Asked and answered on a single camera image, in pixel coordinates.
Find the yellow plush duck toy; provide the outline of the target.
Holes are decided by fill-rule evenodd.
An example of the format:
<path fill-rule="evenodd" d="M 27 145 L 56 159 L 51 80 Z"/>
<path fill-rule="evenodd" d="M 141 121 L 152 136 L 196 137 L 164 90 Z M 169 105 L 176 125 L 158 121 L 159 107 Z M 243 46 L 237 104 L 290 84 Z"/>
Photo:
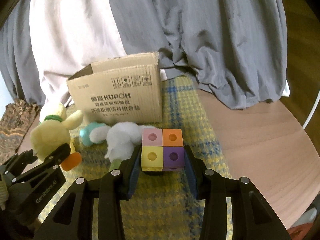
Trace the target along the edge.
<path fill-rule="evenodd" d="M 61 102 L 45 103 L 40 111 L 39 124 L 30 134 L 33 155 L 44 161 L 58 147 L 68 144 L 68 157 L 60 165 L 64 171 L 70 171 L 78 166 L 82 156 L 74 148 L 70 131 L 81 125 L 83 117 L 80 110 L 67 116 L 67 109 Z"/>

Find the teal star plush toy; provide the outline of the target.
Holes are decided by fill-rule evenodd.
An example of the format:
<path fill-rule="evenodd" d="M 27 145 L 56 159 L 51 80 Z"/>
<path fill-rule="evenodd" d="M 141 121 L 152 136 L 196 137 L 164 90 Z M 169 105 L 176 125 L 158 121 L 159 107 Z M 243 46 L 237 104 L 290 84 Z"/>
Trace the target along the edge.
<path fill-rule="evenodd" d="M 93 141 L 90 139 L 90 133 L 96 129 L 96 128 L 100 128 L 100 127 L 104 127 L 106 126 L 105 124 L 102 123 L 97 123 L 97 122 L 92 122 L 90 124 L 88 124 L 87 126 L 85 126 L 83 129 L 80 130 L 80 138 L 81 138 L 81 142 L 84 146 L 89 147 L 93 144 L 100 144 L 105 140 L 105 137 L 103 136 L 101 139 L 93 139 Z"/>

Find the grey curtain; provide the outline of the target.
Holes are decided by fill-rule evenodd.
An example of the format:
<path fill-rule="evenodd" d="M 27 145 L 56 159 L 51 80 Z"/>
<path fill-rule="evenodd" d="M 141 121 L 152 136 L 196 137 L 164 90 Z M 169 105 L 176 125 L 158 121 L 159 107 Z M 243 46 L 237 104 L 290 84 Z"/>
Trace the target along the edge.
<path fill-rule="evenodd" d="M 172 79 L 190 73 L 231 109 L 276 101 L 287 88 L 282 0 L 109 0 L 125 55 L 157 51 Z M 1 28 L 1 77 L 13 98 L 43 105 L 30 39 L 30 0 Z"/>

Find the red white object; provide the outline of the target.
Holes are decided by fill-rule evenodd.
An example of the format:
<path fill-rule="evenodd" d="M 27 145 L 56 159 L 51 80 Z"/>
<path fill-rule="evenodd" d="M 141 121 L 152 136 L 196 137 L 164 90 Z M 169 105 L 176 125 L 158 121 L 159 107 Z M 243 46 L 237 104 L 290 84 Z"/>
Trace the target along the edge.
<path fill-rule="evenodd" d="M 315 207 L 305 211 L 300 218 L 287 231 L 291 239 L 303 239 L 313 226 L 317 217 L 317 209 Z"/>

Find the white plush dog toy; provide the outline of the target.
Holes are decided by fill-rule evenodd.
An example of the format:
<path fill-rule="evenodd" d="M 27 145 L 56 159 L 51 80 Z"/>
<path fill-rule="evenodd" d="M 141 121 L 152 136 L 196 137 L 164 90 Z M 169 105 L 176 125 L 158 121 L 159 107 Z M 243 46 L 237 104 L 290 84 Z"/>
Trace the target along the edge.
<path fill-rule="evenodd" d="M 138 125 L 134 122 L 119 122 L 111 126 L 94 128 L 89 139 L 94 144 L 107 143 L 105 159 L 111 163 L 109 171 L 118 169 L 121 162 L 130 159 L 136 146 L 142 142 L 143 130 L 156 128 L 151 125 Z"/>

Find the brown patterned fabric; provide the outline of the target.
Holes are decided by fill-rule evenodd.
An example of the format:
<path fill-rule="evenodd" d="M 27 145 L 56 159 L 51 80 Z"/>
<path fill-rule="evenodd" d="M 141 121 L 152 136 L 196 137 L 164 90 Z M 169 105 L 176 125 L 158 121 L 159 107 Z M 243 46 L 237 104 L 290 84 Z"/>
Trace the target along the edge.
<path fill-rule="evenodd" d="M 37 104 L 22 99 L 15 99 L 14 103 L 6 105 L 1 118 L 1 164 L 18 152 L 39 111 Z"/>

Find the four colour cube block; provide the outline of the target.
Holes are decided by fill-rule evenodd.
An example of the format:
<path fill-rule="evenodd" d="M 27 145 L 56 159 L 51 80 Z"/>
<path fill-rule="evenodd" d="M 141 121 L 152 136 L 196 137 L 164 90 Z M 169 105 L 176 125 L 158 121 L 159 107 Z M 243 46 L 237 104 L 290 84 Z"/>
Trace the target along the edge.
<path fill-rule="evenodd" d="M 184 143 L 181 129 L 143 129 L 142 171 L 179 171 L 184 169 L 184 167 Z"/>

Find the brown cardboard box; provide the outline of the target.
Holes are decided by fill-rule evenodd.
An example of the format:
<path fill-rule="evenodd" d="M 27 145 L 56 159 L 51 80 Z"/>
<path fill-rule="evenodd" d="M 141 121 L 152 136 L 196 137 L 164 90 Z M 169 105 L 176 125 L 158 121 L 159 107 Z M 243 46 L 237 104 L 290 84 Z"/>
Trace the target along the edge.
<path fill-rule="evenodd" d="M 84 123 L 114 125 L 162 120 L 159 53 L 132 54 L 93 62 L 67 80 Z"/>

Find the beige curtain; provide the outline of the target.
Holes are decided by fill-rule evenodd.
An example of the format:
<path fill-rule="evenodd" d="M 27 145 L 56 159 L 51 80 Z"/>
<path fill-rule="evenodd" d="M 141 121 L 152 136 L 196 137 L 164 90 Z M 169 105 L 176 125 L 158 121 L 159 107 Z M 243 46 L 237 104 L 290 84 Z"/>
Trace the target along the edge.
<path fill-rule="evenodd" d="M 109 0 L 30 0 L 29 25 L 46 103 L 69 104 L 69 77 L 126 54 Z"/>

